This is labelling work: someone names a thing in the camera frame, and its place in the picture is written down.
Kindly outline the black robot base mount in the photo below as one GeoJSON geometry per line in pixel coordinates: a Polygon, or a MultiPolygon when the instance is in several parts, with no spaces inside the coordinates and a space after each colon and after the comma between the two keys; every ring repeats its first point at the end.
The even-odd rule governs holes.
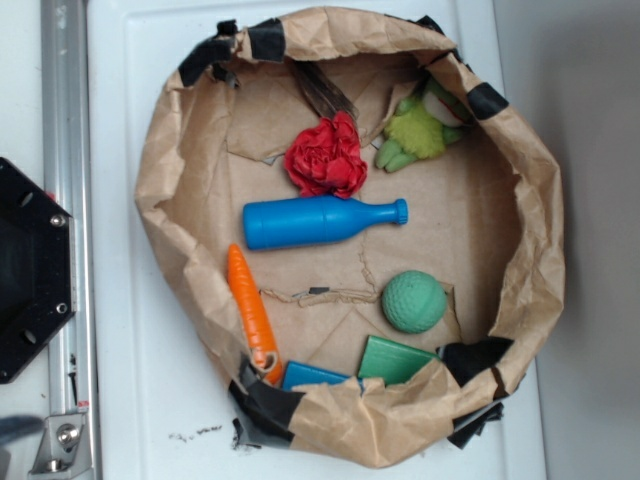
{"type": "Polygon", "coordinates": [[[72,217],[1,159],[1,383],[13,382],[74,314],[72,217]]]}

